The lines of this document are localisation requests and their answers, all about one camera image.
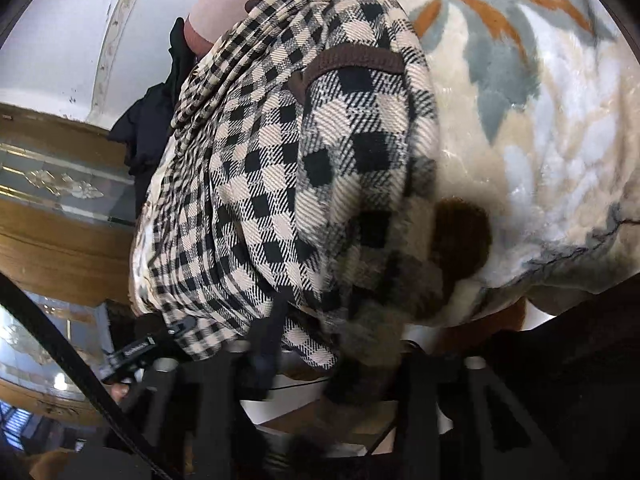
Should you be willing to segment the leaf pattern fleece blanket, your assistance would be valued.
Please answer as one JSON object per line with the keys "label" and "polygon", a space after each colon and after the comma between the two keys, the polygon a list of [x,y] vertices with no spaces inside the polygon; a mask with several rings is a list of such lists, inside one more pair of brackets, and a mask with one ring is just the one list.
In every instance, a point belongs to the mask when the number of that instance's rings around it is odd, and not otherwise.
{"label": "leaf pattern fleece blanket", "polygon": [[490,237],[434,229],[413,321],[455,326],[527,297],[559,312],[639,271],[639,63],[600,0],[397,0],[426,55],[436,200]]}

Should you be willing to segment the wooden glass door wardrobe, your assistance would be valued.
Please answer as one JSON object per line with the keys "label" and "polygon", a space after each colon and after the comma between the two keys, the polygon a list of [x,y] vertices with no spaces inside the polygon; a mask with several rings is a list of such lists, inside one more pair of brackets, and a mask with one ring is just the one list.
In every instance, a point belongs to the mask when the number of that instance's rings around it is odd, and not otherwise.
{"label": "wooden glass door wardrobe", "polygon": [[1,272],[91,368],[96,309],[128,306],[134,182],[106,130],[1,107]]}

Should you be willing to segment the black cream checkered garment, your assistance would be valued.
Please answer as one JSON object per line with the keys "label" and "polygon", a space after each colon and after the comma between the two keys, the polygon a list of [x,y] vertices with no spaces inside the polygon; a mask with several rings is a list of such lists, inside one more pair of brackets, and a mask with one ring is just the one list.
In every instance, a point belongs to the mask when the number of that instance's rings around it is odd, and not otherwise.
{"label": "black cream checkered garment", "polygon": [[490,227],[437,189],[425,53],[397,0],[257,0],[184,83],[143,206],[143,312],[205,360],[282,311],[309,365],[394,362],[410,323],[478,318]]}

